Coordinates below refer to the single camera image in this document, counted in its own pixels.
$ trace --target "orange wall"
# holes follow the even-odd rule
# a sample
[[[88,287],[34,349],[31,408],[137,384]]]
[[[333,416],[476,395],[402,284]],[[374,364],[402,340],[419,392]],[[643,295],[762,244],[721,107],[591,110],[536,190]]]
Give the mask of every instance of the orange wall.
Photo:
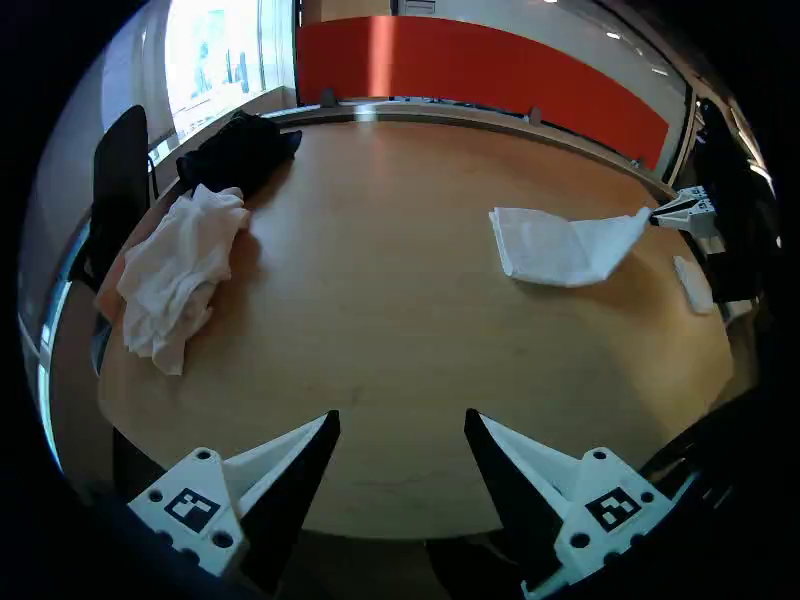
[[[653,168],[667,122],[610,77],[549,46],[481,25],[425,17],[358,17],[297,30],[297,84],[315,104],[426,96],[527,113]]]

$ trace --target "round table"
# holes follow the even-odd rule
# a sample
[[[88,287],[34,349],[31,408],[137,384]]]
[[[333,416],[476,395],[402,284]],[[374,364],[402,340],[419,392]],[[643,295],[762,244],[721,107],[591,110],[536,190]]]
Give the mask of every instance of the round table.
[[[115,327],[103,413],[169,468],[340,411],[306,529],[434,538],[499,527],[463,434],[476,408],[561,451],[605,445],[634,466],[703,415],[731,376],[717,312],[694,315],[680,235],[650,227],[608,281],[516,282],[488,213],[633,214],[634,178],[565,149],[437,124],[307,127],[294,161],[247,202],[210,322],[182,377]]]

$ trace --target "folded white napkin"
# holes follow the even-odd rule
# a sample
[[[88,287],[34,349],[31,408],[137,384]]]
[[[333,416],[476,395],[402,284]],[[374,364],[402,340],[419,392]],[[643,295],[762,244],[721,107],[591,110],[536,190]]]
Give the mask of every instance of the folded white napkin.
[[[673,256],[672,259],[692,310],[698,315],[707,315],[714,309],[714,295],[700,265],[682,256]]]
[[[649,208],[635,216],[567,221],[526,208],[495,208],[489,213],[509,277],[577,287],[608,278],[644,232]]]
[[[242,192],[198,185],[170,207],[156,230],[125,253],[117,290],[126,300],[125,345],[168,375],[183,372],[183,349],[211,316],[217,283],[230,279],[233,238],[250,213]]]

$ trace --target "white towel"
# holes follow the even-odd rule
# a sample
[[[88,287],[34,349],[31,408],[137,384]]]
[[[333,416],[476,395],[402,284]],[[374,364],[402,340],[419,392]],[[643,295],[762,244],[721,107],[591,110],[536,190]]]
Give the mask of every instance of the white towel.
[[[156,230],[125,253],[117,290],[125,298],[125,345],[168,375],[183,372],[183,349],[211,316],[217,283],[230,279],[228,255],[250,213],[242,192],[198,185],[178,198]]]
[[[527,208],[489,213],[503,272],[509,277],[576,287],[607,279],[647,225],[650,209],[636,215],[567,221]]]

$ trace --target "wall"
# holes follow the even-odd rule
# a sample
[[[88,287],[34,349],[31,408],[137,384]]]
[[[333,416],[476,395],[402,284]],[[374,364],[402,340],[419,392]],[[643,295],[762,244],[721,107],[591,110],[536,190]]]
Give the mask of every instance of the wall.
[[[18,298],[22,322],[38,344],[55,273],[92,199],[92,157],[105,132],[105,53],[89,67],[56,123],[39,161],[20,248]]]
[[[401,0],[401,14],[404,5]],[[594,2],[576,0],[557,3],[436,0],[435,11],[430,16],[486,25],[546,44],[608,75],[633,92],[669,125],[654,170],[659,177],[664,173],[680,144],[687,86],[658,52],[611,13]],[[608,32],[619,34],[621,39],[608,37]],[[531,72],[529,76],[536,77],[536,73]]]
[[[390,15],[389,0],[304,0],[303,25],[321,21]]]
[[[358,17],[297,32],[300,98],[425,96],[542,118],[656,167],[667,122],[612,78],[566,52],[453,19]]]

